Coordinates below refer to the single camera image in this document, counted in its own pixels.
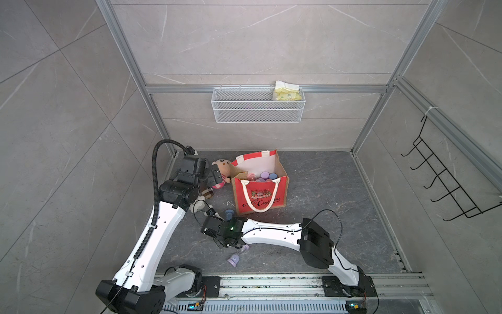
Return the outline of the red canvas jute bag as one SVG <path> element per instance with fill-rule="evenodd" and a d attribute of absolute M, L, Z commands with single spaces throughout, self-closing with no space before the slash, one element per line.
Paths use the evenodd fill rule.
<path fill-rule="evenodd" d="M 231 162 L 230 169 L 238 215 L 265 213 L 286 207 L 290 179 L 280 162 L 277 150 L 240 155 Z M 275 173 L 278 178 L 262 179 L 260 174 L 264 171 Z M 257 180 L 248 180 L 249 173 L 254 173 Z"/>

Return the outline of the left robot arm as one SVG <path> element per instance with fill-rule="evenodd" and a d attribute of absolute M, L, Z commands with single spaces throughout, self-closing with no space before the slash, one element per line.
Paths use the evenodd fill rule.
<path fill-rule="evenodd" d="M 158 182 L 157 155 L 164 144 L 173 144 L 184 152 L 182 166 L 173 179 Z M 201 270 L 181 265 L 167 274 L 165 282 L 155 285 L 154 277 L 161 257 L 177 226 L 203 187 L 222 183 L 218 166 L 198 157 L 196 151 L 172 139 L 163 139 L 152 152 L 154 206 L 152 214 L 132 253 L 112 280 L 99 283 L 95 294 L 114 313 L 160 313 L 166 301 L 203 291 Z"/>

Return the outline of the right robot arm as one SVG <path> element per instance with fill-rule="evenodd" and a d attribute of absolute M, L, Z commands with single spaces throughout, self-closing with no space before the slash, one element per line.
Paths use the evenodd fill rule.
<path fill-rule="evenodd" d="M 225 220 L 205 200 L 196 200 L 190 206 L 194 215 L 202 209 L 206 209 L 207 217 L 199 223 L 201 233 L 213 238 L 218 247 L 244 249 L 252 244 L 286 247 L 299 252 L 308 266 L 330 272 L 333 278 L 328 281 L 328 289 L 348 298 L 377 295 L 372 278 L 338 250 L 343 235 L 342 222 L 339 235 L 333 241 L 314 218 L 286 225 L 237 216 Z"/>

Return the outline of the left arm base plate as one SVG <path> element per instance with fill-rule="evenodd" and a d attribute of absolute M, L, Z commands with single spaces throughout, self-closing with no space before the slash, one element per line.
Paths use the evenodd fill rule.
<path fill-rule="evenodd" d="M 203 276 L 197 279 L 192 290 L 181 293 L 180 296 L 188 298 L 218 298 L 222 278 L 219 276 Z"/>

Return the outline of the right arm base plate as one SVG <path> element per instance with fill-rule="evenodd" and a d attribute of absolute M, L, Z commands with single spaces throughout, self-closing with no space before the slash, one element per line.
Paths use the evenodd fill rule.
<path fill-rule="evenodd" d="M 343 285 L 336 276 L 323 276 L 322 288 L 326 297 L 376 297 L 375 284 L 370 276 L 360 274 L 360 281 L 355 286 Z"/>

